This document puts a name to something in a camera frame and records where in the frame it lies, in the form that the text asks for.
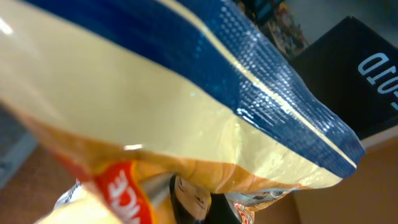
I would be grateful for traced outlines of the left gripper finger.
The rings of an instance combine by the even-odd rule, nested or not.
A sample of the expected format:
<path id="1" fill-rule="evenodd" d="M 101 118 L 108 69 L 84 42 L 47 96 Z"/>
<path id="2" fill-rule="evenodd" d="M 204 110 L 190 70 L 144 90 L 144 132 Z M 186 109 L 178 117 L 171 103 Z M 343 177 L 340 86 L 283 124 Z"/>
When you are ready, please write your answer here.
<path id="1" fill-rule="evenodd" d="M 205 224 L 241 224 L 224 194 L 211 194 L 211 205 Z"/>

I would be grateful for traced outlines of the cream blue snack bag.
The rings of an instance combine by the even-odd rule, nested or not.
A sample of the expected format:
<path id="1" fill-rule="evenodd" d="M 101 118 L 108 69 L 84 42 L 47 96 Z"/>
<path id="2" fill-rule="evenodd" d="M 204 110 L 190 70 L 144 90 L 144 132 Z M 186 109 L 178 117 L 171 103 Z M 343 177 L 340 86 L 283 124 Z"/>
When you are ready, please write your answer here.
<path id="1" fill-rule="evenodd" d="M 365 153 L 232 1 L 2 1 L 1 104 L 77 179 L 42 223 L 205 223 Z"/>

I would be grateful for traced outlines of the orange tissue pack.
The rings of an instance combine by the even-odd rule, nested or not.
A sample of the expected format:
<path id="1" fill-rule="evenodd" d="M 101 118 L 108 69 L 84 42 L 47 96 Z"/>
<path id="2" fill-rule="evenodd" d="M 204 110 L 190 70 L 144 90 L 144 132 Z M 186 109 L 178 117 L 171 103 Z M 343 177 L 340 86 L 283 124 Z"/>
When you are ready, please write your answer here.
<path id="1" fill-rule="evenodd" d="M 255 213 L 261 211 L 291 193 L 291 190 L 268 189 L 249 193 L 227 193 L 224 196 L 238 220 L 253 224 Z"/>

